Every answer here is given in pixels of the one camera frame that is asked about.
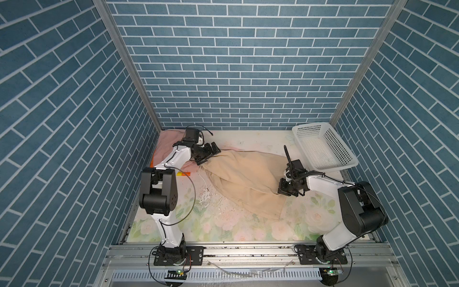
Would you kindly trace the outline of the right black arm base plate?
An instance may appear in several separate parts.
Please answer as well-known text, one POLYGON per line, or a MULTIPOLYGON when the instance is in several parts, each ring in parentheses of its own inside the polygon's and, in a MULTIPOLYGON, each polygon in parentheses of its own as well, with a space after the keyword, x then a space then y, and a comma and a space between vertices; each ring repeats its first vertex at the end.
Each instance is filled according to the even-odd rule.
POLYGON ((327 265, 327 264, 347 264, 348 259, 344 250, 330 251, 322 245, 295 245, 294 252, 297 254, 301 265, 327 265))

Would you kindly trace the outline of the beige shorts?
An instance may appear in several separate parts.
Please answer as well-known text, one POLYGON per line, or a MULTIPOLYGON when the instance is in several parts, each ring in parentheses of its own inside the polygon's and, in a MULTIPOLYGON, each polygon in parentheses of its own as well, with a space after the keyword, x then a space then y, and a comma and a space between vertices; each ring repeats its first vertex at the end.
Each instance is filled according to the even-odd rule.
POLYGON ((224 197, 260 217, 279 220, 286 196, 277 191, 287 163, 282 155, 223 150, 202 168, 224 197))

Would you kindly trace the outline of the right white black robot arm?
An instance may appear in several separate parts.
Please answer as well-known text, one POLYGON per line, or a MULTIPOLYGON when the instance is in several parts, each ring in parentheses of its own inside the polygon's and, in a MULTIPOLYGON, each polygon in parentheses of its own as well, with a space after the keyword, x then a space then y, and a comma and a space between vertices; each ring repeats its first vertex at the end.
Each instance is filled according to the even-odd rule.
POLYGON ((307 191, 337 196, 341 211, 341 223, 316 240, 314 256, 322 264, 337 258, 348 244, 388 223, 387 212, 370 183, 345 182, 323 172, 307 171, 300 160, 288 160, 278 193, 297 197, 307 191))

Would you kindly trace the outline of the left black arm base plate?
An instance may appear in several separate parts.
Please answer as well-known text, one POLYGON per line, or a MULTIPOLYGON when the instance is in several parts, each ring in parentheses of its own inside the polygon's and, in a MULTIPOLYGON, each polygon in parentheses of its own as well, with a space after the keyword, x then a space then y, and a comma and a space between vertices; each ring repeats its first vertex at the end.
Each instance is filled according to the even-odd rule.
POLYGON ((159 247, 155 250, 154 266, 202 265, 203 246, 187 246, 177 248, 159 247))

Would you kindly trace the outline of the white plastic laundry basket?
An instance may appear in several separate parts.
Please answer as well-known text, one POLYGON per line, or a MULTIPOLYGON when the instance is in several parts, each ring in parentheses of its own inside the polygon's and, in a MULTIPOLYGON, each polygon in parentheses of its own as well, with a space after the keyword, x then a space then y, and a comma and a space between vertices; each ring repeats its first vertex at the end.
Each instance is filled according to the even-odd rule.
POLYGON ((300 124, 292 128, 296 146, 306 165, 319 172, 356 167, 357 157, 329 123, 300 124))

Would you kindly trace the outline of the rainbow striped shorts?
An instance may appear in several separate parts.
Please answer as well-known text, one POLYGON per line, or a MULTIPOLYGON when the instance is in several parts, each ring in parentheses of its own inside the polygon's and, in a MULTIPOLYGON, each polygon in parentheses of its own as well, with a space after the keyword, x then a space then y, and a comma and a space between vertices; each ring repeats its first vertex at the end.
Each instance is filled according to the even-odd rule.
MULTIPOLYGON (((150 162, 150 166, 149 167, 154 167, 153 162, 150 162)), ((191 173, 190 172, 180 172, 179 171, 179 172, 177 172, 176 175, 179 176, 179 177, 186 177, 186 176, 190 176, 191 173)))

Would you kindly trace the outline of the pink shorts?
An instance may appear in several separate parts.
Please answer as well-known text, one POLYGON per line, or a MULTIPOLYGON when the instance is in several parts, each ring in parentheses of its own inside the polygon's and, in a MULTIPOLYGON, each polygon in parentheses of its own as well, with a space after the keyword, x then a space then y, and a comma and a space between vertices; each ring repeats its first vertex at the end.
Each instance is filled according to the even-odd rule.
MULTIPOLYGON (((171 129, 164 130, 160 133, 160 136, 155 147, 149 167, 154 167, 162 162, 173 150, 173 144, 181 141, 185 135, 185 130, 182 129, 171 129)), ((183 172, 196 173, 199 167, 194 161, 187 161, 181 168, 183 172)))

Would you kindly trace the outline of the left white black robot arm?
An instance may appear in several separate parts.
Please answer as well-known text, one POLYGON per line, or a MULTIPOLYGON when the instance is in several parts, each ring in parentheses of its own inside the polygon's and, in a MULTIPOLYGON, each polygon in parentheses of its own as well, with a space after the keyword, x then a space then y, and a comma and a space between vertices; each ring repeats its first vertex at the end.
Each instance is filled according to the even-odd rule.
POLYGON ((182 172, 186 162, 192 160, 199 166, 220 152, 216 143, 205 141, 201 129, 189 126, 164 160, 143 169, 139 207, 152 216, 161 235, 159 247, 155 249, 155 265, 183 265, 190 259, 185 236, 179 228, 181 221, 175 212, 179 199, 176 174, 182 172))

